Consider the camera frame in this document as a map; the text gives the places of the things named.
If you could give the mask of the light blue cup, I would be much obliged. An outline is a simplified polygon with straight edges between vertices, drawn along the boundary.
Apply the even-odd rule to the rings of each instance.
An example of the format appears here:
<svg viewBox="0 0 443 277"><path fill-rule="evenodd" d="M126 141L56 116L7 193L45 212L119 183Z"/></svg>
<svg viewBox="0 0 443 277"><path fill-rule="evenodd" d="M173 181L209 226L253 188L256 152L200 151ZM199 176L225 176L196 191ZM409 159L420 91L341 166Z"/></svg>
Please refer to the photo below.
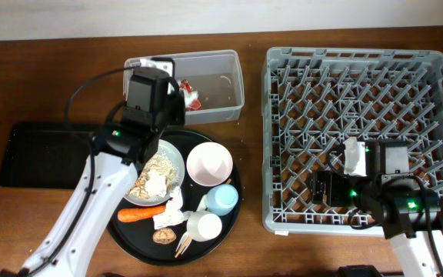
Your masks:
<svg viewBox="0 0 443 277"><path fill-rule="evenodd" d="M215 186L206 195L205 205L208 211L218 216L227 215L238 202L236 188L229 184Z"/></svg>

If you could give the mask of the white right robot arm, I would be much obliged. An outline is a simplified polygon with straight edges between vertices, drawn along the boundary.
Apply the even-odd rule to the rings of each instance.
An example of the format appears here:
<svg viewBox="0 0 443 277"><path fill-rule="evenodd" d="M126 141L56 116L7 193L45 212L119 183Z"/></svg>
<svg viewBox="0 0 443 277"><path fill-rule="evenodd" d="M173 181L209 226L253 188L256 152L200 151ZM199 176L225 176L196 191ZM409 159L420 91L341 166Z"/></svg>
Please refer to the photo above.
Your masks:
<svg viewBox="0 0 443 277"><path fill-rule="evenodd" d="M408 145L351 137L326 154L328 169L306 181L314 204L351 206L372 217L354 230L381 227L406 276L443 276L443 205L409 165Z"/></svg>

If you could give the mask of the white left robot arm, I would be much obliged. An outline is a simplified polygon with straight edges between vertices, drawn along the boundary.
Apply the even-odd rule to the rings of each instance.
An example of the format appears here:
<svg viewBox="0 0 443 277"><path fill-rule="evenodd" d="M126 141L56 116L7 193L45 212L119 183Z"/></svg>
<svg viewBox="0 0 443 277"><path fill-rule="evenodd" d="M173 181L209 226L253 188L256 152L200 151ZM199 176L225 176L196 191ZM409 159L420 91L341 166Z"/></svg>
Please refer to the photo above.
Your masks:
<svg viewBox="0 0 443 277"><path fill-rule="evenodd" d="M79 141L89 154L58 220L17 276L83 276L119 202L158 151L170 125L185 124L185 98L172 58L154 57L129 66L125 100L104 125Z"/></svg>

